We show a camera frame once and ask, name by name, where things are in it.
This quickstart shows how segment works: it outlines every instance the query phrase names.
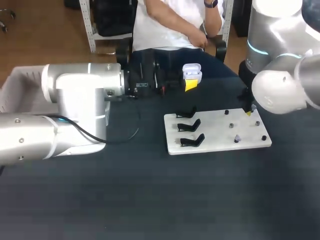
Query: black bag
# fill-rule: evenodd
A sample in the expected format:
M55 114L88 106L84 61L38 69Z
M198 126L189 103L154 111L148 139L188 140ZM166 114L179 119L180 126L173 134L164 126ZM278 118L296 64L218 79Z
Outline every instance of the black bag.
M93 17L99 35L110 37L133 32L136 2L129 0L94 0Z

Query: small cylinder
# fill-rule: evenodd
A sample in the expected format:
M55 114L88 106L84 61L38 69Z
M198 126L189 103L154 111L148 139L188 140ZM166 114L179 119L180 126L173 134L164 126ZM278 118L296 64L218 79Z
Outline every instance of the small cylinder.
M254 105L254 104L252 104L252 106L251 106L251 113L253 113L256 109L257 109L257 106Z
M236 136L234 137L234 142L237 144L237 143L239 143L240 141L241 141L240 136L239 136L239 135L236 135Z

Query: black clip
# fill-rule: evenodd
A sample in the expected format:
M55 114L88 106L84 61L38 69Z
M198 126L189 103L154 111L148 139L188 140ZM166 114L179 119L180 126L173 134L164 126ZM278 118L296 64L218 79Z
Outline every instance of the black clip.
M202 133L197 140L191 140L187 138L180 138L181 147L199 147L200 144L205 140L205 135Z
M177 112L175 115L177 119L181 119L181 118L192 119L193 116L196 114L196 112L197 112L197 107L194 106L191 112Z
M196 120L193 125L187 125L183 123L178 123L179 132L192 132L194 133L200 126L200 119Z

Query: office chair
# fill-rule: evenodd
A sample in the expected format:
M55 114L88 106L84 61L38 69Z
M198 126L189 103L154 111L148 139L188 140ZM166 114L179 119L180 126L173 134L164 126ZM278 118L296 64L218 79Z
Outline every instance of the office chair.
M15 19L15 18L16 18L16 14L15 14L12 10L10 10L10 9L5 9L5 8L0 9L0 14L1 14L2 12L8 12L8 13L11 15L11 18L12 18L12 19ZM7 27L6 27L6 25L4 24L3 21L0 21L0 27L1 27L1 29L2 29L2 32L4 32L4 33L8 32L8 29L7 29Z

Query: wristwatch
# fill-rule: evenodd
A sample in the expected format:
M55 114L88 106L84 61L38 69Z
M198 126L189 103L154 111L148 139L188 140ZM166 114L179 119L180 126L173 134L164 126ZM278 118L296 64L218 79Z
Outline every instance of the wristwatch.
M206 8L213 9L218 5L218 0L212 0L211 3L206 3L206 1L204 1L204 5Z

